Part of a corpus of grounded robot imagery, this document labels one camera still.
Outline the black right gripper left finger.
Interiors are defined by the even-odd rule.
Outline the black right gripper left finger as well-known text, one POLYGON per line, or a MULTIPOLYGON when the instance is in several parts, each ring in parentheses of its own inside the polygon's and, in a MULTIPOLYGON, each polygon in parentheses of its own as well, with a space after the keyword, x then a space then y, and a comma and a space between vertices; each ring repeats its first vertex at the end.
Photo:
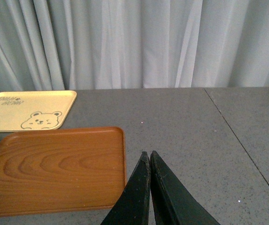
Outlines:
POLYGON ((103 225, 147 225, 149 223, 150 160, 142 152, 120 198, 107 214, 103 225))

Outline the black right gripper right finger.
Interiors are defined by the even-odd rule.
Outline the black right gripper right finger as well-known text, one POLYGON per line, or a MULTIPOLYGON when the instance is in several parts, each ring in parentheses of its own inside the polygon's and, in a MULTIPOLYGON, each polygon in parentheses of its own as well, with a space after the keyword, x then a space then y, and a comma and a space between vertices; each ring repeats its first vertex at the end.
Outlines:
POLYGON ((217 225, 177 176, 153 151, 150 156, 151 195, 157 225, 217 225))

